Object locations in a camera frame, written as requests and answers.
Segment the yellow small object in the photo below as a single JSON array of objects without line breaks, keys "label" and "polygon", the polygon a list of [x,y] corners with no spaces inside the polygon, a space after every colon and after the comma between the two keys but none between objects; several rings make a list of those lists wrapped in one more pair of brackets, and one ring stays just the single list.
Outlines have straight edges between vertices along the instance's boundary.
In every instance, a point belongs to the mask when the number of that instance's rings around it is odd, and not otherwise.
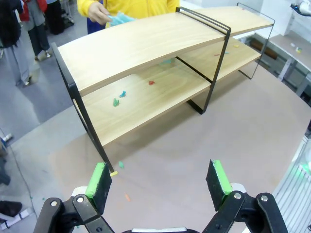
[{"label": "yellow small object", "polygon": [[111,174],[110,174],[110,176],[115,176],[115,175],[117,175],[118,174],[118,172],[117,171],[114,171],[114,172],[112,172]]}]

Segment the orange small object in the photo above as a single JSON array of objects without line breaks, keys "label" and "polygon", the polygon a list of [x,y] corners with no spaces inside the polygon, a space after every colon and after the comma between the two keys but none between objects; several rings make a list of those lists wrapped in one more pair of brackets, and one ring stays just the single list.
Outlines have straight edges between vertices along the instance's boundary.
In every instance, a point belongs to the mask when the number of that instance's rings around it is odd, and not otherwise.
[{"label": "orange small object", "polygon": [[125,194],[125,198],[126,198],[128,201],[131,201],[130,197],[129,197],[127,194]]}]

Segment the upper shelf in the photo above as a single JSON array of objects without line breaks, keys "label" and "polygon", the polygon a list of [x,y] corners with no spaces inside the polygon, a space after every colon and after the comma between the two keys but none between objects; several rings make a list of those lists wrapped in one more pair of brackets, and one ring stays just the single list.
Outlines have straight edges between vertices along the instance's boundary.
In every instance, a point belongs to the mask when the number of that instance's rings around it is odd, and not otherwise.
[{"label": "upper shelf", "polygon": [[[232,28],[233,35],[269,27],[271,22],[240,7],[198,10]],[[224,39],[224,35],[180,13],[108,28],[59,48],[81,96],[185,52]]]}]

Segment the yellow jacket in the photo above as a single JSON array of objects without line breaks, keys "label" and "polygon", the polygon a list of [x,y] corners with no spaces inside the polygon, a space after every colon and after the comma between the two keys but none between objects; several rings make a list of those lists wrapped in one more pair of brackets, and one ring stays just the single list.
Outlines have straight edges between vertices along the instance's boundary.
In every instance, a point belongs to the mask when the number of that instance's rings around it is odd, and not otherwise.
[{"label": "yellow jacket", "polygon": [[[88,16],[89,6],[96,0],[77,0],[78,11]],[[115,16],[119,11],[133,18],[146,18],[175,12],[179,0],[104,0],[104,7]]]}]

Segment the hand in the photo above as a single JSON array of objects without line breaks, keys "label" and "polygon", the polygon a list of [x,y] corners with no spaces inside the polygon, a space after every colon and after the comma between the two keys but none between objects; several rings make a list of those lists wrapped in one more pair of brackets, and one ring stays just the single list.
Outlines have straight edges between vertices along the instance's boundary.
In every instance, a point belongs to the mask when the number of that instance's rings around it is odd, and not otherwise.
[{"label": "hand", "polygon": [[104,6],[98,2],[95,1],[89,6],[88,9],[88,17],[92,22],[98,22],[101,25],[104,25],[107,22],[111,22],[111,19],[108,17],[109,12],[107,11]]}]

